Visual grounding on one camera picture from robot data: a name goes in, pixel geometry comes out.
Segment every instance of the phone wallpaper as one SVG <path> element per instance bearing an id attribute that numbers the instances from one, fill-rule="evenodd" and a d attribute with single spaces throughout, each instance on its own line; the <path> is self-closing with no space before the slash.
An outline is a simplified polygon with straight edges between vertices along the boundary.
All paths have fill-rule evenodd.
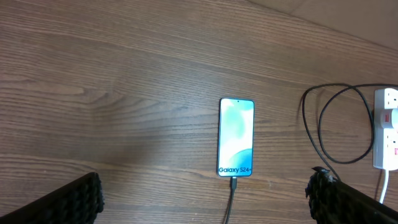
<path id="1" fill-rule="evenodd" d="M 254 102 L 222 99 L 220 116 L 218 174 L 251 175 Z"/>

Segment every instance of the wood grain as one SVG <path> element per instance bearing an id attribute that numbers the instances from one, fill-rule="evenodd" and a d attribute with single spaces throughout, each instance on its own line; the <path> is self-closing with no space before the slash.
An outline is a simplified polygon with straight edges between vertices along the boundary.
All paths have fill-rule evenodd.
<path id="1" fill-rule="evenodd" d="M 398 52 L 244 0 L 0 2 L 0 215 L 87 172 L 103 181 L 97 223 L 222 223 L 229 180 L 215 172 L 218 103 L 256 102 L 254 173 L 231 223 L 314 223 L 304 188 L 324 166 L 299 101 L 313 85 L 394 83 Z M 315 91 L 308 118 L 339 88 Z M 363 89 L 373 103 L 374 88 Z M 334 157 L 370 140 L 349 92 L 323 123 Z M 334 165 L 374 197 L 369 155 Z M 398 175 L 385 204 L 398 210 Z"/>

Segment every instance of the electrical socket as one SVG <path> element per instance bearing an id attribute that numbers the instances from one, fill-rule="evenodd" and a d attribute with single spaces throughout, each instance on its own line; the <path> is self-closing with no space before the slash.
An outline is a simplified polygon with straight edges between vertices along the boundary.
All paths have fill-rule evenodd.
<path id="1" fill-rule="evenodd" d="M 378 169 L 398 169 L 398 91 L 393 88 L 374 92 L 373 166 Z"/>

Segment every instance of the white cable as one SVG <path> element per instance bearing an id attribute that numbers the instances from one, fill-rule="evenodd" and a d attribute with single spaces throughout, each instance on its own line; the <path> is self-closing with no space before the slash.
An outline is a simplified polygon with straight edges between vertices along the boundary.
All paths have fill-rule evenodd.
<path id="1" fill-rule="evenodd" d="M 379 201 L 380 203 L 383 203 L 384 196 L 386 196 L 388 178 L 389 178 L 389 171 L 384 170 L 384 184 L 383 184 L 383 190 L 381 191 L 381 195 L 380 195 L 380 201 Z"/>

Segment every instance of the white power strip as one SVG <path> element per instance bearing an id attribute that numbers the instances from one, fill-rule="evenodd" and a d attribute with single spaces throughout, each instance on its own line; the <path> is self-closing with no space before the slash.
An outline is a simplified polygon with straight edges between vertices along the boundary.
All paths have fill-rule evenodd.
<path id="1" fill-rule="evenodd" d="M 380 196 L 386 195 L 389 171 L 398 169 L 398 91 L 393 88 L 374 92 L 373 166 L 384 169 L 384 185 Z"/>

